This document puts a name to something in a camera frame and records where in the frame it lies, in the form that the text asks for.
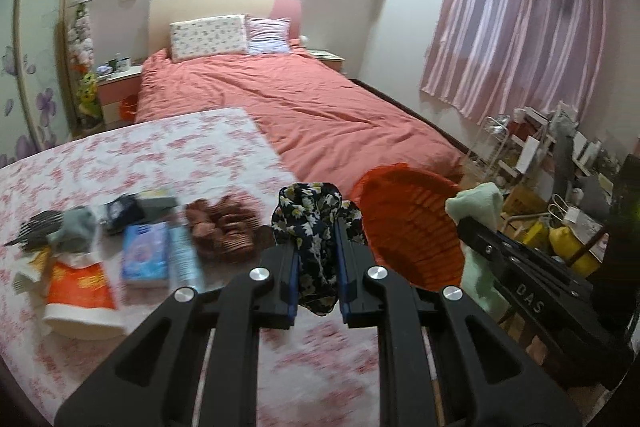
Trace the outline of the black floral fabric scrunchie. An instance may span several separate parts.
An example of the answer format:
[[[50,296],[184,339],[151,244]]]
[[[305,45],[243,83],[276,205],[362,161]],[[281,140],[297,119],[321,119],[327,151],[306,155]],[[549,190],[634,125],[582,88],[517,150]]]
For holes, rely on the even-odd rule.
[[[337,303],[336,233],[338,221],[354,243],[367,243],[362,214],[329,182],[293,183],[281,188],[271,216],[278,245],[290,244],[299,255],[298,302],[323,317]]]

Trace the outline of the brown woven fabric scrunchie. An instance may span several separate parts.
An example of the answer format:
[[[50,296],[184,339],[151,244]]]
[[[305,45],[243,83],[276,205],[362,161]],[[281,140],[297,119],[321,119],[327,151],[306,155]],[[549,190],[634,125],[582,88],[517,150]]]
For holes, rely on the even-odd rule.
[[[255,254],[259,220],[253,210],[227,195],[216,204],[197,199],[184,207],[192,243],[201,258],[240,262]]]

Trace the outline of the mint green fuzzy sock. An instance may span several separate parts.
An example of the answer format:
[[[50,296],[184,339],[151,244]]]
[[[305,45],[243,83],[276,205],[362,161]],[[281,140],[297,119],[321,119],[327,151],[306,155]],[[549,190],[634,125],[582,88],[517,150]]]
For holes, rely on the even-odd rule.
[[[445,211],[455,225],[462,225],[460,241],[464,268],[460,286],[492,319],[498,321],[509,303],[495,288],[495,275],[482,239],[498,231],[503,197],[492,182],[463,190],[445,202]]]

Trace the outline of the orange plastic trash basket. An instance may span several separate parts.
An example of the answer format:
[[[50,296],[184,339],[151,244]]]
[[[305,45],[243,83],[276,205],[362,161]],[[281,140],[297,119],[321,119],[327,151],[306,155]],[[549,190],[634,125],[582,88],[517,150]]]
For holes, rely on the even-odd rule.
[[[349,198],[379,265],[427,291],[460,284],[464,268],[457,228],[445,204],[460,192],[439,174],[406,164],[376,167]]]

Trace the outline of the yellow bag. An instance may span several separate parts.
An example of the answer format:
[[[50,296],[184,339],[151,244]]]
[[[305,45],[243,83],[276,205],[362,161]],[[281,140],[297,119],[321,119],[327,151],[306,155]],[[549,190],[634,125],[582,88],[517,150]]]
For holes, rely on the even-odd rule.
[[[549,242],[554,253],[568,263],[570,258],[582,248],[582,242],[574,235],[569,227],[552,228],[549,230]],[[577,259],[570,269],[581,277],[589,277],[601,268],[601,263],[588,251]]]

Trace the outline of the blue tube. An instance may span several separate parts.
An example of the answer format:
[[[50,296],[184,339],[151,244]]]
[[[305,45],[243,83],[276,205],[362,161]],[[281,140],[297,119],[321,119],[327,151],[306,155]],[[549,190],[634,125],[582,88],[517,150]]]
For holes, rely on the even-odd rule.
[[[171,227],[169,239],[168,273],[171,287],[178,289],[188,286],[202,293],[205,291],[204,273],[189,230]]]

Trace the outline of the salmon pink bed duvet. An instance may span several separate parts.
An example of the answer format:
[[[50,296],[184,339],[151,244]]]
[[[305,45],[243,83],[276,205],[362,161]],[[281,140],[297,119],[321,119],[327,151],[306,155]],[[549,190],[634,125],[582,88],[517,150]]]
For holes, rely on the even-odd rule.
[[[168,50],[142,66],[137,120],[239,107],[303,182],[348,194],[370,170],[407,164],[451,181],[462,154],[440,132],[311,56],[221,54],[183,62]]]

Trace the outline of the light blue tissue pack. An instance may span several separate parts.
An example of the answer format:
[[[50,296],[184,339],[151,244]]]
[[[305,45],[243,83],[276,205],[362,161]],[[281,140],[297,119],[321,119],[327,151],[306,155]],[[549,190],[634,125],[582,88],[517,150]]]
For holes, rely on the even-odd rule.
[[[169,227],[166,222],[129,225],[122,238],[120,278],[131,288],[167,287]]]

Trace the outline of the grey green small box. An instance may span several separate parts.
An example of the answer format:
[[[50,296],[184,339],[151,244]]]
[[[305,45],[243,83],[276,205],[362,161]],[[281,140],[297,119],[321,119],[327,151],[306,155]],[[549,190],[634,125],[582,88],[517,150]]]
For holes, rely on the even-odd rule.
[[[174,191],[169,187],[153,188],[134,195],[137,205],[140,207],[143,219],[155,221],[163,218],[178,206],[178,199]]]

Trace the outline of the cluttered desk shelf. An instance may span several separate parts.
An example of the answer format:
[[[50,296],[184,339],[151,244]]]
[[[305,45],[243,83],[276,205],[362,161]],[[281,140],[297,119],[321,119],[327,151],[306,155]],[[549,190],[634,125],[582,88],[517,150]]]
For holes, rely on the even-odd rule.
[[[549,115],[525,107],[508,129],[518,156],[515,183],[502,207],[502,231],[565,263],[551,248],[549,230],[569,227],[582,248],[567,265],[588,251],[602,265],[620,158],[603,141],[588,140],[579,131],[576,110],[563,102]]]

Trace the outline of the right nightstand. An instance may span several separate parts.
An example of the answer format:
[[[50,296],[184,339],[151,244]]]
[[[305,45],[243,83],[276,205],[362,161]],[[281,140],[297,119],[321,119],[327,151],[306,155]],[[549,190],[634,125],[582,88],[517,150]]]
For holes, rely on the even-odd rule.
[[[308,53],[322,64],[335,70],[335,72],[339,72],[340,74],[343,72],[343,57],[326,50],[309,50]]]

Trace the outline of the orange white paper cup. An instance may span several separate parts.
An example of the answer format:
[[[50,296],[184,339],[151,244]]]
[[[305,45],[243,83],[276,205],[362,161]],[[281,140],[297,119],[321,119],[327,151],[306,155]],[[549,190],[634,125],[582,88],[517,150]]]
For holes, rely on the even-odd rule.
[[[78,340],[126,333],[110,280],[93,253],[56,256],[42,319],[53,332]]]

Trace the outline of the grey sock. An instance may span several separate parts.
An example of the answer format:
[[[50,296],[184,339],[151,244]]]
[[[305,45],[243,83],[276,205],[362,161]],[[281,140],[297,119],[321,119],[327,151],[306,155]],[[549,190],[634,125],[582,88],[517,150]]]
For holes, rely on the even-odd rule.
[[[62,212],[60,227],[47,235],[48,245],[55,254],[78,254],[90,251],[96,235],[96,216],[86,206]]]

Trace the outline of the small red bin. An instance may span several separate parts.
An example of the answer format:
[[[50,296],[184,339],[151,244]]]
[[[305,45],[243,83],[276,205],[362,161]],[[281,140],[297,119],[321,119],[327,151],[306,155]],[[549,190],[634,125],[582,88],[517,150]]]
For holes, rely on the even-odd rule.
[[[138,96],[136,94],[128,95],[119,103],[120,120],[126,124],[133,124],[136,121],[138,113]]]

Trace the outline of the pink striped pillow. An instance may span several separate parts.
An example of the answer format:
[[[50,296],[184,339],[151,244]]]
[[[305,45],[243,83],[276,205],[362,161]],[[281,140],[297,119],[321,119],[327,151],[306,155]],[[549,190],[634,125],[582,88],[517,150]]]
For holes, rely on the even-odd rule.
[[[291,20],[288,17],[245,19],[247,49],[252,55],[289,54]]]

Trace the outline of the pink white left nightstand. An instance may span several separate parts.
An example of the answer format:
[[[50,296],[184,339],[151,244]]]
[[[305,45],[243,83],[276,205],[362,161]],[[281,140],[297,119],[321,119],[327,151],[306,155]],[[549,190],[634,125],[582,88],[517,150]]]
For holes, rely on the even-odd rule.
[[[142,83],[142,66],[131,66],[123,72],[98,82],[98,98],[107,129],[126,126],[120,118],[119,106],[127,96],[137,95]]]

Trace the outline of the floral white pillow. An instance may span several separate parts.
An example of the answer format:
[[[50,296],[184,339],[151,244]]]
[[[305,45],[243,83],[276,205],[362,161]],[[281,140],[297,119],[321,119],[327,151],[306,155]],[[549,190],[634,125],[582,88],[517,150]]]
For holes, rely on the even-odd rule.
[[[169,25],[170,54],[183,62],[220,54],[247,54],[245,16],[201,17]]]

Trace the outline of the yellow green plush toy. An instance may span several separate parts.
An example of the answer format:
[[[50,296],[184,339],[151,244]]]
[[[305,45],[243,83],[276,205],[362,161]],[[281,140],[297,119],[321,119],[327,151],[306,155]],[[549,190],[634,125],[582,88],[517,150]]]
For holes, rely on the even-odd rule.
[[[102,124],[102,106],[98,97],[98,82],[93,72],[87,72],[78,82],[76,90],[81,126],[90,130]]]

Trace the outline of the pink striped curtain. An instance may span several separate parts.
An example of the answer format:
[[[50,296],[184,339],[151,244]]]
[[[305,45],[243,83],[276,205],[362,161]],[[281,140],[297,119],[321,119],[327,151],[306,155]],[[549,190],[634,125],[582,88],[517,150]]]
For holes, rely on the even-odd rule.
[[[559,103],[585,113],[610,0],[442,0],[421,89],[479,122]]]

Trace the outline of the flower decorated wardrobe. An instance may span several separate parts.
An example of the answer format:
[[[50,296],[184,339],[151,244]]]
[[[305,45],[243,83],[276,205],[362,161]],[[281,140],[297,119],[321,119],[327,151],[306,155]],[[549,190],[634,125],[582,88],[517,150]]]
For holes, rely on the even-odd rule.
[[[1,165],[70,141],[63,0],[1,0]]]

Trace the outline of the stuffed toy flower bouquet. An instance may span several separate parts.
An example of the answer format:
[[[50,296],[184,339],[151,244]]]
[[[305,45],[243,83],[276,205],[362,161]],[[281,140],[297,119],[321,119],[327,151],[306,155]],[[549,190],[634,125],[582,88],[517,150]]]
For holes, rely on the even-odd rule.
[[[94,65],[94,44],[89,4],[81,0],[72,5],[74,16],[67,29],[67,52],[70,66],[79,75],[91,72]]]

